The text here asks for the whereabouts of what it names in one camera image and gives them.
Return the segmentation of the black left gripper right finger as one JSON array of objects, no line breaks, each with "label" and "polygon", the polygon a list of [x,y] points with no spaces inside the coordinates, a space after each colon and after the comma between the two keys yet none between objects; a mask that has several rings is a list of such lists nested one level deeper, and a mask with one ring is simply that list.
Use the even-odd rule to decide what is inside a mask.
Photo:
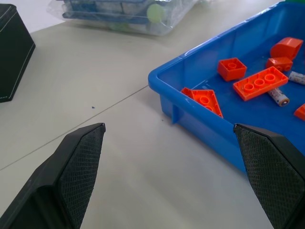
[{"label": "black left gripper right finger", "polygon": [[275,229],[305,227],[305,157],[283,135],[235,124],[250,185]]}]

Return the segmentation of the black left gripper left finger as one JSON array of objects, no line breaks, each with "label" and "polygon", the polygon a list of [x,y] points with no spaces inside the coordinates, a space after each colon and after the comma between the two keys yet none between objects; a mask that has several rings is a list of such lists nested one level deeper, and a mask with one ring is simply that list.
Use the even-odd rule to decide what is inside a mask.
[{"label": "black left gripper left finger", "polygon": [[104,123],[67,134],[0,218],[2,229],[79,229],[94,189]]}]

